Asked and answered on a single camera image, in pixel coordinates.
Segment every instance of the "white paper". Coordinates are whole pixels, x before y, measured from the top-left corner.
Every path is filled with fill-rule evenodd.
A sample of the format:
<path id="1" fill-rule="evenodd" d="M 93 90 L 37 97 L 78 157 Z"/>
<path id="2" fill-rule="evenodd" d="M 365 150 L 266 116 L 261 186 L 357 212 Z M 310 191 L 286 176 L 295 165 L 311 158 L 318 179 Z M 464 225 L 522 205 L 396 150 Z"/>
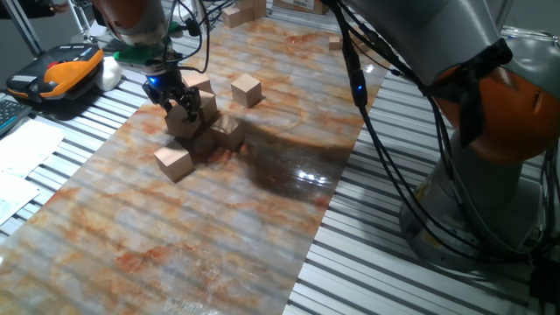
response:
<path id="1" fill-rule="evenodd" d="M 315 6 L 315 0 L 283 0 L 283 1 L 288 4 L 297 5 L 309 10 L 313 10 L 313 7 Z"/>
<path id="2" fill-rule="evenodd" d="M 32 183 L 0 171 L 0 225 L 38 194 Z"/>
<path id="3" fill-rule="evenodd" d="M 30 119 L 0 140 L 0 172 L 26 178 L 53 154 L 62 139 L 62 130 Z"/>

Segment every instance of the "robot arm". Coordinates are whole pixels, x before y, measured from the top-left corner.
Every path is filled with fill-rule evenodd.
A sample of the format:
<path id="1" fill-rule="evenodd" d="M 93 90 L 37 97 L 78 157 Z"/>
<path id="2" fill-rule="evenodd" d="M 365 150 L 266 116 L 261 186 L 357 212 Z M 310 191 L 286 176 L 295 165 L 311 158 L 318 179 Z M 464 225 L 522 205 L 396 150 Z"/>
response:
<path id="1" fill-rule="evenodd" d="M 148 78 L 143 90 L 150 100 L 167 112 L 172 109 L 171 101 L 175 101 L 185 109 L 191 120 L 196 119 L 200 93 L 196 87 L 187 87 L 183 82 L 178 65 L 181 58 L 177 58 L 172 50 L 168 37 L 171 24 L 165 18 L 161 1 L 93 0 L 93 4 L 115 36 L 130 46 L 126 52 L 117 54 L 115 59 L 141 67 Z M 168 55 L 174 56 L 172 59 L 175 61 L 169 61 L 166 58 Z"/>
<path id="2" fill-rule="evenodd" d="M 482 158 L 520 163 L 557 141 L 560 75 L 551 69 L 560 64 L 556 46 L 501 39 L 480 0 L 348 3 L 399 52 L 415 83 L 459 130 L 461 143 Z"/>

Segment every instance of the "black cable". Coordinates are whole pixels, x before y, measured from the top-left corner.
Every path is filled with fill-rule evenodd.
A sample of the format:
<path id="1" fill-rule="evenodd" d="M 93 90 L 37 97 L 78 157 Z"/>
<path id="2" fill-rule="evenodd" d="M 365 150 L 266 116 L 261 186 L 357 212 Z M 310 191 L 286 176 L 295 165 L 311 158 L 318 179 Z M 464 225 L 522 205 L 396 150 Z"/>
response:
<path id="1" fill-rule="evenodd" d="M 544 161 L 542 163 L 542 169 L 541 169 L 541 179 L 540 179 L 541 186 L 543 186 L 543 181 L 545 181 L 547 184 L 547 192 L 545 194 L 543 190 L 542 200 L 545 207 L 545 211 L 547 212 L 546 216 L 547 216 L 548 224 L 544 229 L 543 237 L 539 242 L 539 244 L 536 246 L 536 249 L 542 251 L 543 253 L 550 250 L 550 248 L 548 247 L 549 244 L 547 244 L 547 242 L 550 242 L 552 233 L 554 232 L 554 224 L 556 222 L 556 210 L 554 209 L 554 200 L 555 200 L 555 195 L 557 193 L 557 189 L 555 189 L 555 187 L 557 186 L 556 183 L 557 176 L 555 176 L 557 172 L 556 170 L 557 166 L 555 163 L 555 157 L 554 157 L 555 154 L 557 155 L 557 144 L 555 144 L 555 146 L 553 146 L 552 148 L 548 149 L 544 154 Z"/>
<path id="2" fill-rule="evenodd" d="M 556 198 L 560 202 L 560 182 L 558 181 L 557 160 L 558 160 L 558 143 L 555 143 L 554 150 L 552 153 L 552 162 L 550 168 L 552 170 L 552 180 L 554 181 L 554 184 L 556 186 Z M 543 252 L 550 251 L 559 243 L 560 243 L 560 234 L 557 235 L 556 238 L 550 239 L 549 244 L 543 249 Z"/>
<path id="3" fill-rule="evenodd" d="M 453 180 L 455 179 L 455 172 L 453 170 L 453 165 L 451 163 L 452 147 L 451 147 L 451 141 L 449 135 L 447 133 L 447 127 L 445 126 L 444 118 L 441 116 L 439 107 L 434 101 L 433 97 L 428 97 L 428 100 L 430 101 L 432 112 L 434 114 L 434 120 L 436 122 L 437 145 L 439 147 L 441 162 L 445 168 L 447 178 L 450 180 L 451 185 L 454 185 Z M 479 241 L 480 247 L 474 247 L 474 248 L 480 250 L 485 255 L 492 256 L 493 251 L 490 248 L 489 243 L 482 241 L 484 237 L 481 233 L 479 233 L 478 229 L 474 226 L 474 222 L 471 220 L 471 218 L 469 217 L 466 211 L 465 203 L 462 202 L 462 199 L 459 199 L 459 196 L 455 195 L 454 197 L 455 197 L 455 201 L 457 202 L 458 210 L 465 219 L 466 227 Z"/>
<path id="4" fill-rule="evenodd" d="M 357 67 L 359 67 L 359 62 L 360 59 L 358 58 L 355 50 L 353 49 L 353 41 L 350 38 L 350 35 L 348 33 L 348 31 L 352 31 L 354 30 L 352 27 L 349 26 L 349 24 L 346 22 L 346 20 L 344 19 L 344 16 L 342 15 L 342 12 L 340 11 L 340 7 L 338 6 L 339 1 L 333 0 L 332 2 L 330 2 L 330 6 L 331 6 L 331 10 L 332 13 L 335 15 L 335 17 L 337 18 L 338 22 L 339 22 L 339 26 L 340 26 L 340 30 L 342 31 L 342 37 L 343 37 L 343 54 L 345 56 L 345 61 L 346 61 L 346 68 L 348 70 L 349 75 L 351 75 L 350 73 Z M 353 64 L 352 59 L 356 58 L 357 65 Z M 355 86 L 352 83 L 352 77 L 350 78 L 350 85 L 351 85 L 351 89 L 353 90 L 353 96 L 354 96 L 354 90 L 355 90 Z M 365 112 L 365 106 L 367 104 L 367 100 L 366 103 L 363 105 L 360 105 L 357 103 L 355 97 L 354 97 L 354 102 L 356 103 L 356 106 L 360 109 L 360 112 L 364 111 Z M 392 158 L 390 157 L 389 153 L 385 150 L 384 146 L 381 144 L 381 141 L 379 141 L 379 138 L 377 137 L 377 135 L 375 134 L 375 131 L 373 129 L 373 126 L 371 125 L 371 122 L 369 121 L 369 116 L 368 113 L 362 112 L 362 116 L 364 117 L 364 120 L 366 121 L 366 125 L 367 125 L 367 129 L 370 132 L 370 136 L 372 137 L 372 139 L 374 140 L 374 145 L 375 148 L 377 150 L 379 150 L 379 148 L 381 148 L 381 151 L 378 151 L 378 154 L 380 154 L 380 160 L 382 163 L 384 163 L 384 158 L 382 155 L 382 152 L 384 151 L 388 161 L 391 163 L 391 166 L 393 167 L 393 169 L 395 170 L 395 173 L 397 174 L 398 178 L 401 180 L 402 183 L 404 183 L 405 188 L 407 189 L 410 197 L 414 200 L 416 206 L 422 211 L 423 215 L 426 216 L 437 228 L 440 228 L 442 231 L 446 232 L 448 235 L 456 238 L 457 240 L 463 242 L 464 244 L 473 247 L 475 249 L 479 249 L 476 245 L 470 243 L 469 241 L 459 237 L 458 235 L 453 234 L 451 231 L 447 230 L 447 228 L 445 228 L 444 226 L 442 226 L 437 220 L 435 220 L 430 213 L 428 213 L 423 207 L 422 205 L 419 203 L 419 201 L 417 200 L 416 196 L 414 195 L 414 193 L 412 192 L 412 190 L 410 189 L 410 187 L 408 186 L 408 184 L 406 183 L 406 180 L 404 179 L 403 175 L 398 171 L 398 169 L 396 168 L 395 163 L 393 162 Z M 417 216 L 417 218 L 419 218 L 419 215 L 416 213 L 416 210 L 412 207 L 412 205 L 409 203 L 409 201 L 404 197 L 404 193 L 401 190 L 401 187 L 398 185 L 398 183 L 396 182 L 395 178 L 393 177 L 392 173 L 390 172 L 390 169 L 388 167 L 385 168 L 386 172 L 388 173 L 389 178 L 391 179 L 391 182 L 393 183 L 393 185 L 395 186 L 395 189 L 399 192 L 399 195 L 401 196 L 401 198 L 403 199 L 403 202 L 409 207 L 410 211 L 412 213 L 414 213 L 415 216 Z M 436 236 L 431 230 L 430 230 L 430 235 L 431 236 Z M 468 256 L 471 259 L 477 260 L 477 257 L 471 257 Z"/>
<path id="5" fill-rule="evenodd" d="M 234 4 L 235 4 L 235 1 L 230 0 L 230 1 L 227 1 L 227 2 L 225 2 L 225 3 L 222 3 L 221 5 L 219 5 L 218 7 L 215 8 L 215 9 L 219 9 L 218 14 L 216 14 L 215 16 L 212 16 L 211 18 L 209 18 L 209 19 L 210 19 L 210 23 L 211 23 L 211 25 L 212 25 L 213 28 L 214 28 L 215 24 L 220 20 L 222 10 L 225 9 L 225 8 L 228 8 L 228 7 L 232 6 L 232 5 L 234 5 Z"/>
<path id="6" fill-rule="evenodd" d="M 209 19 L 209 18 L 210 18 L 210 17 L 209 17 L 210 15 L 214 14 L 216 11 L 219 11 L 219 12 L 218 12 L 218 16 L 212 17 L 212 20 L 215 22 L 215 20 L 217 20 L 217 19 L 219 18 L 219 16 L 221 16 L 221 10 L 222 10 L 222 9 L 227 8 L 227 7 L 230 7 L 230 6 L 234 5 L 234 4 L 235 4 L 235 0 L 227 0 L 227 1 L 225 1 L 224 3 L 222 3 L 222 4 L 218 4 L 215 8 L 211 9 L 211 10 L 207 13 L 206 19 Z M 205 23 L 205 22 L 206 22 L 206 19 L 203 18 L 202 21 L 200 21 L 200 25 L 202 25 L 203 23 Z"/>
<path id="7" fill-rule="evenodd" d="M 340 7 L 344 8 L 344 9 L 346 10 L 346 12 L 348 12 L 348 15 L 351 16 L 351 17 L 359 24 L 360 28 L 361 28 L 364 32 L 373 32 L 373 31 L 370 31 L 365 25 L 363 25 L 362 23 L 360 23 L 360 21 L 357 20 L 357 18 L 355 18 L 354 14 L 352 14 L 352 12 L 350 12 L 350 11 L 346 8 L 346 6 L 345 6 L 343 3 L 341 3 L 341 2 L 336 2 L 336 1 L 334 1 L 334 2 L 330 3 L 330 6 L 332 6 L 332 11 L 335 13 L 335 15 L 336 15 L 336 10 L 335 10 L 333 7 L 334 7 L 334 6 L 337 6 L 337 7 L 338 7 L 338 5 L 340 5 Z M 354 36 L 356 36 L 358 39 L 360 39 L 360 40 L 362 40 L 364 43 L 366 43 L 366 45 L 368 45 L 370 48 L 372 48 L 374 51 L 376 51 L 378 54 L 380 54 L 383 58 L 385 58 L 385 59 L 388 60 L 389 62 L 393 63 L 393 65 L 394 65 L 395 67 L 397 67 L 397 69 L 401 70 L 406 76 L 409 77 L 409 79 L 411 79 L 413 82 L 415 82 L 415 83 L 419 86 L 419 88 L 420 88 L 421 90 L 423 90 L 422 87 L 423 87 L 424 85 L 422 84 L 422 82 L 416 77 L 416 75 L 415 75 L 407 66 L 405 66 L 405 65 L 398 59 L 398 56 L 396 56 L 396 55 L 394 55 L 394 54 L 392 53 L 392 51 L 391 51 L 391 52 L 388 52 L 388 53 L 380 53 L 377 49 L 375 49 L 375 47 L 374 47 L 374 45 L 373 45 L 372 43 L 370 43 L 369 41 L 365 40 L 354 28 L 350 27 L 349 24 L 347 24 L 346 20 L 345 20 L 344 22 L 340 22 L 340 20 L 339 20 L 339 24 L 340 24 L 341 30 L 343 31 L 343 37 L 344 37 L 344 35 L 345 35 L 345 29 L 346 29 L 346 33 L 347 33 L 348 31 L 350 31 L 352 34 L 354 34 Z M 445 155 L 445 151 L 448 152 L 448 154 L 450 155 L 450 157 L 451 157 L 451 154 L 452 154 L 452 151 L 451 151 L 451 142 L 450 142 L 450 140 L 449 140 L 449 135 L 448 135 L 448 133 L 447 133 L 447 129 L 446 129 L 446 127 L 445 127 L 445 122 L 444 122 L 444 120 L 443 120 L 443 117 L 441 116 L 441 113 L 439 112 L 439 109 L 438 109 L 437 105 L 435 104 L 435 102 L 434 102 L 431 98 L 430 98 L 430 103 L 432 104 L 432 107 L 435 109 L 435 110 L 434 110 L 434 116 L 435 116 L 435 119 L 436 119 L 436 125 L 437 125 L 437 130 L 438 130 L 438 131 L 437 131 L 437 135 L 438 135 L 438 145 L 439 145 L 439 147 L 440 147 L 440 152 L 441 152 L 441 154 L 442 154 L 442 158 L 443 158 L 443 160 L 444 160 L 444 162 L 445 162 L 445 165 L 446 165 L 446 171 L 447 171 L 447 173 L 450 175 L 450 179 L 452 179 L 452 178 L 453 178 L 452 165 L 449 164 L 449 163 L 447 163 L 447 156 Z M 366 124 L 370 124 L 370 125 L 371 125 L 371 122 L 368 121 L 369 118 L 368 118 L 367 113 L 365 113 L 365 114 L 366 114 L 366 115 L 364 116 L 364 120 L 366 120 L 366 117 L 367 117 Z M 372 139 L 374 139 L 374 142 L 376 143 L 376 141 L 375 141 L 376 135 L 371 134 L 370 136 L 372 137 Z M 377 140 L 376 147 L 377 147 L 377 146 L 381 146 L 381 147 L 382 147 L 381 141 Z M 474 248 L 480 250 L 481 252 L 486 252 L 483 248 L 478 248 L 478 247 L 476 247 L 476 246 L 473 246 L 473 244 L 471 244 L 471 243 L 468 242 L 467 240 L 462 240 L 460 237 L 457 237 L 455 234 L 452 234 L 450 231 L 446 230 L 445 227 L 441 226 L 437 221 L 435 221 L 435 219 L 433 219 L 433 217 L 431 217 L 431 215 L 430 215 L 429 213 L 425 212 L 425 209 L 422 209 L 422 206 L 421 206 L 421 205 L 419 204 L 419 202 L 417 201 L 417 199 L 416 199 L 416 197 L 414 196 L 413 192 L 410 190 L 410 188 L 408 187 L 408 185 L 406 185 L 406 182 L 404 181 L 404 178 L 402 177 L 402 175 L 400 175 L 400 172 L 398 171 L 398 169 L 396 168 L 396 166 L 394 165 L 394 163 L 392 163 L 392 160 L 391 160 L 389 154 L 386 152 L 386 150 L 384 149 L 384 147 L 382 147 L 382 148 L 383 148 L 382 151 L 385 151 L 384 153 L 387 155 L 389 162 L 391 162 L 391 165 L 392 165 L 393 168 L 395 169 L 395 173 L 397 173 L 397 175 L 399 176 L 399 179 L 400 179 L 402 182 L 404 182 L 405 187 L 407 188 L 409 195 L 410 195 L 410 196 L 412 197 L 412 199 L 415 201 L 416 205 L 417 205 L 421 210 L 423 210 L 423 214 L 424 214 L 428 219 L 430 219 L 430 220 L 432 221 L 432 223 L 434 223 L 434 225 L 436 225 L 438 228 L 442 229 L 442 230 L 443 230 L 444 232 L 446 232 L 448 235 L 450 235 L 450 236 L 452 236 L 452 237 L 458 239 L 459 241 L 462 241 L 464 244 L 467 244 L 467 245 L 469 245 L 469 246 L 471 246 L 471 247 L 474 247 Z M 401 194 L 400 187 L 398 187 L 398 184 L 396 183 L 396 181 L 395 181 L 394 177 L 392 176 L 392 174 L 390 174 L 390 170 L 389 170 L 388 168 L 386 168 L 386 172 L 388 172 L 388 175 L 389 175 L 389 177 L 392 179 L 393 184 L 395 185 L 395 188 L 396 188 L 397 191 Z M 411 206 L 411 204 L 408 202 L 407 199 L 405 199 L 405 198 L 403 197 L 403 194 L 401 194 L 401 197 L 403 198 L 405 204 L 407 204 L 407 207 L 410 209 L 410 211 L 411 211 L 411 212 L 416 216 L 416 218 L 417 218 L 419 221 L 421 221 L 421 222 L 423 223 L 423 225 L 424 225 L 424 222 L 423 222 L 422 220 L 420 220 L 419 216 L 417 215 L 417 213 L 415 213 L 415 210 L 413 209 L 413 207 Z M 424 226 L 424 229 L 426 229 L 426 231 L 427 231 L 432 237 L 435 236 L 435 235 L 433 234 L 433 232 L 430 231 L 430 230 L 428 229 L 427 226 Z M 463 253 L 461 253 L 461 252 L 458 252 L 457 250 L 451 249 L 451 248 L 449 247 L 449 245 L 444 244 L 441 240 L 438 240 L 438 241 L 442 244 L 442 246 L 444 246 L 444 247 L 448 248 L 449 250 L 453 251 L 455 254 L 460 255 L 460 256 L 466 256 L 465 254 L 463 254 Z M 480 258 L 478 258 L 478 257 L 472 257 L 472 256 L 468 256 L 468 255 L 466 256 L 466 258 L 474 259 L 474 260 L 476 260 L 476 261 L 482 261 L 482 262 L 484 262 L 484 263 L 516 263 L 516 262 L 522 262 L 522 261 L 526 261 L 526 260 L 527 260 L 526 255 L 521 255 L 521 254 L 516 254 L 516 255 L 514 255 L 514 256 L 510 256 L 510 257 L 508 257 L 507 259 L 503 259 L 502 257 L 500 257 L 500 260 L 499 260 L 499 261 L 496 261 L 496 260 L 489 260 L 489 259 L 480 259 Z"/>
<path id="8" fill-rule="evenodd" d="M 196 20 L 195 14 L 191 11 L 191 9 L 189 9 L 189 7 L 186 6 L 181 0 L 177 0 L 177 1 L 178 1 L 178 3 L 179 3 L 183 8 L 185 8 L 185 9 L 189 12 L 189 14 L 191 15 L 191 17 L 192 17 L 193 19 Z M 202 49 L 202 32 L 201 32 L 200 35 L 199 35 L 199 45 L 197 46 L 197 48 L 196 48 L 193 52 L 191 52 L 191 53 L 189 53 L 188 55 L 183 56 L 183 57 L 181 57 L 181 58 L 179 58 L 179 59 L 167 60 L 167 62 L 169 62 L 169 63 L 177 63 L 177 62 L 186 60 L 186 59 L 191 58 L 192 56 L 194 56 L 196 53 L 198 53 L 198 52 L 200 51 L 200 49 Z"/>
<path id="9" fill-rule="evenodd" d="M 388 67 L 382 65 L 379 61 L 373 59 L 371 56 L 369 56 L 368 54 L 366 54 L 366 52 L 364 52 L 360 46 L 356 43 L 354 43 L 354 41 L 352 41 L 352 44 L 354 45 L 354 47 L 358 48 L 358 50 L 360 51 L 361 54 L 363 54 L 364 56 L 366 56 L 368 59 L 372 60 L 377 66 L 382 67 L 383 69 L 387 70 L 387 71 L 391 71 L 391 69 L 389 69 Z"/>
<path id="10" fill-rule="evenodd" d="M 207 15 L 207 8 L 204 5 L 202 0 L 199 0 L 200 3 L 200 7 L 204 13 L 205 16 L 205 20 L 206 20 L 206 61 L 204 64 L 204 68 L 202 70 L 199 70 L 196 67 L 193 66 L 178 66 L 178 69 L 180 70 L 193 70 L 198 72 L 199 74 L 203 74 L 207 69 L 208 69 L 208 62 L 210 60 L 210 21 L 208 20 L 208 15 Z"/>
<path id="11" fill-rule="evenodd" d="M 167 21 L 167 34 L 165 35 L 165 44 L 164 44 L 164 70 L 167 70 L 167 49 L 169 49 L 169 43 L 171 43 L 171 39 L 169 38 L 169 31 L 172 28 L 173 22 L 173 12 L 175 11 L 175 6 L 177 5 L 178 0 L 173 0 L 171 4 L 171 15 L 169 16 L 169 21 Z"/>

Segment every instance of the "metal slotted table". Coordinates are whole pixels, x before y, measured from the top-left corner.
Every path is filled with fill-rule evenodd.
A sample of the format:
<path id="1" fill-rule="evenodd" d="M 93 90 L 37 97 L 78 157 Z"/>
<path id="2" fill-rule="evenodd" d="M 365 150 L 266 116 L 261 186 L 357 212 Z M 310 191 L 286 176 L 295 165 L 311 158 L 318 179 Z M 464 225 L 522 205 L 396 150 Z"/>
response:
<path id="1" fill-rule="evenodd" d="M 220 111 L 247 124 L 245 144 L 213 150 L 204 133 L 186 142 L 196 171 L 177 184 L 153 156 L 172 140 L 158 105 L 113 133 L 78 102 L 47 103 L 41 115 L 75 109 L 59 123 L 107 141 L 3 243 L 0 309 L 281 313 L 362 125 L 332 35 L 270 20 L 214 30 L 207 73 Z M 253 108 L 231 99 L 244 73 L 262 82 Z M 384 74 L 367 73 L 371 99 Z"/>
<path id="2" fill-rule="evenodd" d="M 330 32 L 338 29 L 330 15 L 320 17 L 278 8 L 271 13 L 272 21 L 289 21 Z M 196 44 L 183 38 L 177 48 L 186 53 Z M 0 242 L 30 219 L 144 104 L 144 81 L 141 74 L 125 71 L 116 90 L 94 90 L 77 102 L 67 102 L 73 106 L 64 106 L 62 111 L 78 113 L 75 118 L 35 117 L 62 129 L 66 138 L 28 177 L 40 195 L 0 226 Z M 85 110 L 79 110 L 76 104 Z M 388 75 L 371 116 L 405 178 L 413 186 L 420 183 L 438 159 L 427 101 L 414 86 Z M 285 314 L 555 313 L 553 305 L 539 304 L 529 297 L 529 267 L 464 276 L 434 270 L 419 262 L 400 236 L 400 202 L 371 145 L 363 129 L 290 294 Z M 541 161 L 536 158 L 527 162 L 523 177 L 537 179 Z M 553 258 L 558 260 L 557 252 Z"/>

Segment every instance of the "table surface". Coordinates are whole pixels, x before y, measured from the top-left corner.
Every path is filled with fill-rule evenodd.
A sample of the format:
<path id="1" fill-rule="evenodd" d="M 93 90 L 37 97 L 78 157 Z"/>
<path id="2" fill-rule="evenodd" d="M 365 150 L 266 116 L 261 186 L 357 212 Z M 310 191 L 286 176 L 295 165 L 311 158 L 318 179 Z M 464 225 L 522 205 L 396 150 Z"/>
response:
<path id="1" fill-rule="evenodd" d="M 331 35 L 213 31 L 208 73 L 245 144 L 193 154 L 173 184 L 153 157 L 165 112 L 142 106 L 2 244 L 0 312 L 281 313 L 363 124 Z M 255 108 L 231 101 L 244 73 L 262 81 Z M 367 73 L 370 99 L 384 74 Z"/>

